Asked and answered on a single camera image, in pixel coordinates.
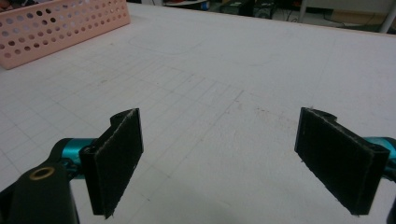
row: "floor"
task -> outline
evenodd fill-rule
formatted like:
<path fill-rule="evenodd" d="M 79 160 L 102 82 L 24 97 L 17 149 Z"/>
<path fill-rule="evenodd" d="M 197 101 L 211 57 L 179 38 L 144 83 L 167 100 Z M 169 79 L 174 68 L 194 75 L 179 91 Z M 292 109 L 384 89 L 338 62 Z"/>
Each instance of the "floor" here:
<path fill-rule="evenodd" d="M 220 6 L 221 3 L 210 2 L 210 9 L 208 11 L 219 12 Z M 329 9 L 320 11 L 318 13 L 306 12 L 304 15 L 304 23 L 319 25 L 319 26 L 327 26 L 327 27 L 362 30 L 369 32 L 375 32 L 376 30 L 379 29 L 379 25 L 361 26 L 353 23 L 342 23 L 342 22 L 332 21 L 331 16 L 332 16 L 332 11 Z M 297 22 L 298 17 L 299 17 L 298 10 L 277 8 L 276 11 L 274 12 L 272 20 Z M 389 32 L 391 34 L 394 34 L 393 29 L 390 29 Z"/>

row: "pink plastic basket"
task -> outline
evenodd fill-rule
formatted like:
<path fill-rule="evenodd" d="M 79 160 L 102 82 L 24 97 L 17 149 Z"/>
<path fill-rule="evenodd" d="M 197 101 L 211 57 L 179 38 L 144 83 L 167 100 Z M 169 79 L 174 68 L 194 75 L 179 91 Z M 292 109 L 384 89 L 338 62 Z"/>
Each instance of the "pink plastic basket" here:
<path fill-rule="evenodd" d="M 0 65 L 10 69 L 131 22 L 125 0 L 55 0 L 0 13 Z"/>

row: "table surface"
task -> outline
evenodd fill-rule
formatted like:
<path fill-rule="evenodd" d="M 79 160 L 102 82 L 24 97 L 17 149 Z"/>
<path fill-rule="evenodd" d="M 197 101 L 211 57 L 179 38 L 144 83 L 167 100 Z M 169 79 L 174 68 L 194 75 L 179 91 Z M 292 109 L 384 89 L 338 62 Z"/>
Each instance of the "table surface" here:
<path fill-rule="evenodd" d="M 302 106 L 396 137 L 394 36 L 128 7 L 130 25 L 0 69 L 0 189 L 139 107 L 145 152 L 114 217 L 71 182 L 81 223 L 385 223 L 393 183 L 353 217 L 293 150 Z"/>

